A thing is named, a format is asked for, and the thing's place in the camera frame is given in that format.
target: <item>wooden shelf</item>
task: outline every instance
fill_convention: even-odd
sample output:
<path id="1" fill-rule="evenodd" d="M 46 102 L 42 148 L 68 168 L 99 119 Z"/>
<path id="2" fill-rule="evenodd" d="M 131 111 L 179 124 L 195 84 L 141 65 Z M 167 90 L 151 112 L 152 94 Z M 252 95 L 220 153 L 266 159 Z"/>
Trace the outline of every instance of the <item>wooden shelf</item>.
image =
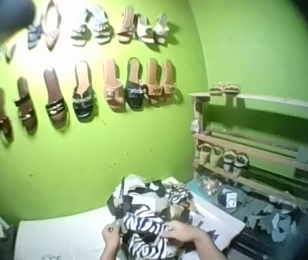
<path id="1" fill-rule="evenodd" d="M 188 94 L 189 96 L 193 96 L 196 98 L 214 98 L 214 97 L 223 97 L 222 95 L 211 96 L 208 92 L 195 92 Z M 282 96 L 268 96 L 268 95 L 253 95 L 253 94 L 238 94 L 235 95 L 237 99 L 252 99 L 252 100 L 260 100 L 260 101 L 267 101 L 267 102 L 275 102 L 275 103 L 282 103 L 291 106 L 299 106 L 308 108 L 308 101 L 298 100 L 298 99 L 287 99 L 286 97 Z"/>
<path id="2" fill-rule="evenodd" d="M 198 159 L 194 160 L 194 164 L 198 165 Z M 301 199 L 301 198 L 298 198 L 298 197 L 291 196 L 291 195 L 289 195 L 289 194 L 287 194 L 283 191 L 277 190 L 275 188 L 266 186 L 266 185 L 261 184 L 261 183 L 257 183 L 256 181 L 246 179 L 242 176 L 234 177 L 231 174 L 225 173 L 224 170 L 221 169 L 221 168 L 213 168 L 211 166 L 211 164 L 205 164 L 205 165 L 203 165 L 203 167 L 212 171 L 212 172 L 214 172 L 214 173 L 217 173 L 220 176 L 223 176 L 224 178 L 231 179 L 231 180 L 233 180 L 237 183 L 246 185 L 246 186 L 252 188 L 256 193 L 263 195 L 265 197 L 268 197 L 270 195 L 275 196 L 276 198 L 286 200 L 290 203 L 294 203 L 297 206 L 299 206 L 300 208 L 306 208 L 306 209 L 308 208 L 308 201 L 305 200 L 305 199 Z"/>
<path id="3" fill-rule="evenodd" d="M 249 147 L 246 145 L 237 144 L 235 142 L 223 140 L 220 138 L 216 138 L 213 136 L 207 136 L 204 134 L 196 133 L 193 135 L 194 138 L 201 140 L 203 142 L 208 142 L 210 144 L 220 145 L 222 147 L 225 147 L 226 149 L 234 149 L 238 152 L 244 152 L 248 155 L 252 155 L 261 159 L 265 159 L 268 161 L 277 162 L 279 164 L 291 166 L 293 168 L 297 168 L 303 171 L 308 172 L 308 164 L 303 164 L 302 162 L 298 162 L 290 157 L 286 157 L 284 155 L 271 153 L 268 151 L 264 151 L 258 148 Z"/>

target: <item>wall-mounted sandal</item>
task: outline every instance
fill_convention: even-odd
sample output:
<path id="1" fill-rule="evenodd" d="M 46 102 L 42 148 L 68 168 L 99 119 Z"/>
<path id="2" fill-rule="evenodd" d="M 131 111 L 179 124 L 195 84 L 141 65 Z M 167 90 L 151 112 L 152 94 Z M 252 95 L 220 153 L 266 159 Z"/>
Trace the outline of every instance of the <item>wall-mounted sandal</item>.
<path id="1" fill-rule="evenodd" d="M 225 94 L 239 94 L 241 92 L 241 87 L 235 83 L 228 82 L 225 84 L 223 88 L 223 92 Z"/>
<path id="2" fill-rule="evenodd" d="M 127 5 L 123 12 L 123 22 L 117 30 L 119 42 L 129 42 L 133 37 L 133 19 L 134 9 L 132 6 Z"/>
<path id="3" fill-rule="evenodd" d="M 37 116 L 29 93 L 28 81 L 25 77 L 20 77 L 17 85 L 19 99 L 14 101 L 14 104 L 18 108 L 18 117 L 26 131 L 33 132 L 37 127 Z"/>
<path id="4" fill-rule="evenodd" d="M 99 5 L 91 9 L 91 13 L 94 17 L 93 22 L 93 36 L 98 44 L 104 44 L 111 40 L 111 31 L 108 18 L 105 11 Z"/>
<path id="5" fill-rule="evenodd" d="M 3 133 L 7 142 L 13 141 L 13 131 L 11 121 L 9 120 L 5 108 L 4 89 L 0 88 L 0 131 Z"/>
<path id="6" fill-rule="evenodd" d="M 154 26 L 154 36 L 155 40 L 160 43 L 164 44 L 166 42 L 166 37 L 170 31 L 168 27 L 169 17 L 164 12 L 161 13 L 158 17 L 158 22 Z"/>
<path id="7" fill-rule="evenodd" d="M 137 58 L 129 59 L 127 64 L 127 80 L 125 86 L 126 101 L 132 109 L 143 105 L 143 90 L 139 83 L 140 63 Z"/>
<path id="8" fill-rule="evenodd" d="M 164 94 L 167 98 L 174 95 L 177 90 L 177 86 L 174 83 L 173 65 L 171 60 L 165 60 L 163 62 L 164 81 L 162 87 L 164 88 Z"/>
<path id="9" fill-rule="evenodd" d="M 162 101 L 163 87 L 160 87 L 157 80 L 158 61 L 150 58 L 147 63 L 147 80 L 143 85 L 149 103 L 157 105 Z"/>
<path id="10" fill-rule="evenodd" d="M 147 24 L 147 17 L 145 15 L 137 15 L 137 36 L 144 43 L 154 43 L 154 34 L 151 26 Z"/>
<path id="11" fill-rule="evenodd" d="M 76 64 L 75 75 L 77 86 L 73 91 L 73 110 L 78 119 L 88 118 L 93 114 L 94 90 L 91 85 L 90 67 L 86 61 Z"/>
<path id="12" fill-rule="evenodd" d="M 123 83 L 117 79 L 114 59 L 104 62 L 104 96 L 112 110 L 116 111 L 124 108 Z"/>
<path id="13" fill-rule="evenodd" d="M 222 82 L 219 82 L 217 84 L 213 84 L 209 89 L 208 89 L 208 93 L 211 95 L 211 96 L 214 96 L 214 95 L 222 95 L 223 94 L 223 91 L 224 91 L 224 86 L 225 84 L 222 83 Z"/>
<path id="14" fill-rule="evenodd" d="M 71 32 L 72 44 L 74 46 L 84 46 L 88 40 L 88 28 L 87 28 L 87 19 L 88 19 L 89 11 L 86 8 L 81 8 L 78 11 L 78 17 L 75 22 L 74 27 Z"/>
<path id="15" fill-rule="evenodd" d="M 64 124 L 67 117 L 67 106 L 54 68 L 46 69 L 43 77 L 48 91 L 48 104 L 46 105 L 48 116 L 54 125 Z"/>
<path id="16" fill-rule="evenodd" d="M 46 15 L 42 22 L 42 29 L 46 35 L 46 44 L 48 50 L 52 51 L 59 38 L 61 24 L 61 15 L 56 4 L 56 0 L 49 0 L 46 9 Z"/>

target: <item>human hand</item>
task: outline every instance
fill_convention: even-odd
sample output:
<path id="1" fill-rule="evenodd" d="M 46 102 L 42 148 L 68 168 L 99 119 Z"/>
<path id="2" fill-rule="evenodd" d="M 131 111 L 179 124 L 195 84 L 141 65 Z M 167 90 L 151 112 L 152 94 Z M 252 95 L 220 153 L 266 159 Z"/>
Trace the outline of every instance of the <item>human hand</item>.
<path id="1" fill-rule="evenodd" d="M 109 251 L 118 250 L 120 244 L 119 225 L 106 225 L 102 230 L 102 237 L 105 241 L 105 249 Z"/>
<path id="2" fill-rule="evenodd" d="M 161 233 L 161 237 L 174 238 L 179 242 L 191 242 L 205 234 L 204 231 L 198 227 L 187 225 L 176 220 L 167 222 L 167 224 L 172 228 L 172 230 Z"/>

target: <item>slide sandal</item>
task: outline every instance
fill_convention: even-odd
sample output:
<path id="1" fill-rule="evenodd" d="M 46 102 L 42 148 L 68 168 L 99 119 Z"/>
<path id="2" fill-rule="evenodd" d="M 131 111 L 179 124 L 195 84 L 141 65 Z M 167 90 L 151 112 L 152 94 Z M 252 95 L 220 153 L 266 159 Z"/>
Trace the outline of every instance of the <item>slide sandal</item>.
<path id="1" fill-rule="evenodd" d="M 208 90 L 209 95 L 221 95 L 223 94 L 225 84 L 222 82 L 219 82 L 217 84 L 213 84 L 212 87 Z"/>
<path id="2" fill-rule="evenodd" d="M 137 15 L 137 36 L 144 43 L 154 43 L 153 29 L 147 24 L 145 15 Z"/>
<path id="3" fill-rule="evenodd" d="M 91 85 L 90 67 L 86 61 L 80 61 L 75 66 L 77 86 L 72 96 L 73 110 L 78 119 L 88 118 L 93 113 L 94 91 Z"/>
<path id="4" fill-rule="evenodd" d="M 18 79 L 19 99 L 14 101 L 18 108 L 18 117 L 28 132 L 37 127 L 37 116 L 29 93 L 28 81 L 25 77 Z"/>
<path id="5" fill-rule="evenodd" d="M 46 44 L 48 50 L 52 51 L 59 38 L 61 24 L 61 15 L 55 0 L 49 0 L 46 9 L 46 16 L 42 23 L 42 29 L 46 35 Z"/>
<path id="6" fill-rule="evenodd" d="M 109 59 L 104 62 L 104 95 L 112 110 L 124 108 L 124 89 L 123 83 L 117 79 L 116 62 Z"/>
<path id="7" fill-rule="evenodd" d="M 127 5 L 123 12 L 123 23 L 117 30 L 118 41 L 119 42 L 129 42 L 133 35 L 133 19 L 134 19 L 134 9 L 132 6 Z"/>
<path id="8" fill-rule="evenodd" d="M 164 82 L 162 87 L 164 88 L 164 94 L 171 96 L 177 90 L 177 86 L 174 83 L 173 65 L 171 60 L 165 60 L 163 62 Z"/>
<path id="9" fill-rule="evenodd" d="M 239 94 L 241 92 L 241 87 L 235 83 L 228 82 L 223 88 L 225 94 Z"/>
<path id="10" fill-rule="evenodd" d="M 154 26 L 154 35 L 158 43 L 164 44 L 166 42 L 166 37 L 170 31 L 168 27 L 169 17 L 164 12 L 158 17 L 158 22 Z"/>
<path id="11" fill-rule="evenodd" d="M 143 90 L 139 84 L 140 63 L 137 58 L 129 59 L 127 64 L 127 80 L 125 86 L 126 101 L 132 109 L 143 105 Z"/>
<path id="12" fill-rule="evenodd" d="M 8 142 L 12 142 L 13 141 L 12 125 L 11 121 L 6 115 L 4 104 L 5 104 L 4 89 L 0 88 L 0 131 L 3 132 L 3 135 Z"/>
<path id="13" fill-rule="evenodd" d="M 48 116 L 52 123 L 63 123 L 66 120 L 67 107 L 61 93 L 55 69 L 46 69 L 43 77 L 48 91 L 48 104 L 46 105 Z"/>
<path id="14" fill-rule="evenodd" d="M 161 102 L 163 87 L 160 87 L 157 80 L 158 61 L 150 58 L 147 63 L 147 81 L 144 84 L 149 103 L 157 105 Z"/>

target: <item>lime green wall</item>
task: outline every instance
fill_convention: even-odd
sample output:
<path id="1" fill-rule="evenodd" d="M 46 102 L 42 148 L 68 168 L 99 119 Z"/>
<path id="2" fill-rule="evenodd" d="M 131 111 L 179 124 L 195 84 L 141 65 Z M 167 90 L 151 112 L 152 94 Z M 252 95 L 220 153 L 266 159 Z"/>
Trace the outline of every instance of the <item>lime green wall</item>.
<path id="1" fill-rule="evenodd" d="M 41 41 L 28 51 L 25 31 L 18 34 L 18 47 L 11 65 L 0 60 L 0 87 L 5 88 L 6 109 L 14 128 L 15 141 L 6 148 L 0 141 L 0 214 L 9 220 L 41 219 L 78 213 L 105 205 L 105 201 L 130 173 L 147 178 L 175 176 L 186 179 L 192 174 L 193 141 L 190 122 L 193 117 L 187 94 L 207 86 L 206 69 L 200 38 L 188 1 L 113 0 L 98 1 L 116 29 L 122 22 L 125 4 L 148 16 L 151 23 L 165 11 L 172 22 L 170 44 L 151 50 L 133 40 L 122 45 L 116 39 L 98 46 L 91 40 L 84 48 L 69 42 L 69 23 L 73 7 L 60 1 L 62 26 L 52 53 Z M 144 108 L 142 112 L 117 114 L 103 98 L 102 61 L 113 57 L 126 80 L 126 65 L 137 57 L 145 66 L 155 57 L 159 64 L 172 59 L 176 66 L 177 86 L 183 96 L 180 104 Z M 80 123 L 72 110 L 75 87 L 74 66 L 86 60 L 92 71 L 93 88 L 99 102 L 99 115 L 90 123 Z M 43 71 L 54 67 L 70 110 L 70 125 L 65 132 L 55 130 L 44 109 L 47 91 Z M 26 134 L 17 118 L 13 100 L 16 82 L 25 76 L 33 98 L 38 130 Z"/>
<path id="2" fill-rule="evenodd" d="M 240 84 L 243 93 L 308 101 L 308 24 L 291 1 L 191 0 L 190 5 L 200 33 L 208 86 L 230 81 Z M 207 113 L 215 125 L 308 144 L 306 108 L 246 100 L 232 109 L 220 97 L 211 104 L 215 106 Z M 290 168 L 273 167 L 255 158 L 252 163 L 293 176 Z"/>

